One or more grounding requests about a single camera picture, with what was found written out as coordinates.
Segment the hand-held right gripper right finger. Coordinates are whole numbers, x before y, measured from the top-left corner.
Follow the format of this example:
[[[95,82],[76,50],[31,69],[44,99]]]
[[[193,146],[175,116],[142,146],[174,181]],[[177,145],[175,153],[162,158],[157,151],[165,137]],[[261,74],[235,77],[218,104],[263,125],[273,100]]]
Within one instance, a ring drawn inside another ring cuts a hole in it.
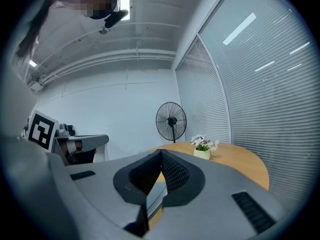
[[[230,166],[163,150],[162,173],[167,195],[151,240],[248,240],[285,215],[266,189]]]

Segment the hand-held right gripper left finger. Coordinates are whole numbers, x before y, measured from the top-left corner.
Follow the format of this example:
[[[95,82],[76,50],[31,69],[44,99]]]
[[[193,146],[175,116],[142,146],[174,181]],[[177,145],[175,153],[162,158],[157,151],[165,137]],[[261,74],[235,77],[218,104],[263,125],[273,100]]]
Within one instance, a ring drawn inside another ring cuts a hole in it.
[[[147,196],[162,170],[160,150],[66,169],[84,198],[104,217],[138,237],[149,230]]]

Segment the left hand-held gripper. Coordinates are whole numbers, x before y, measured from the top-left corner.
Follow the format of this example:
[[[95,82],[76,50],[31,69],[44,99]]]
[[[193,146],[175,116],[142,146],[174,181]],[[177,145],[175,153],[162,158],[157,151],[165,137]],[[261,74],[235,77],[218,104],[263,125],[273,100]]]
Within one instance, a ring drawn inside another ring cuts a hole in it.
[[[25,137],[46,152],[58,155],[66,166],[94,163],[97,148],[109,142],[106,134],[76,136],[72,125],[59,123],[37,110],[27,120]]]

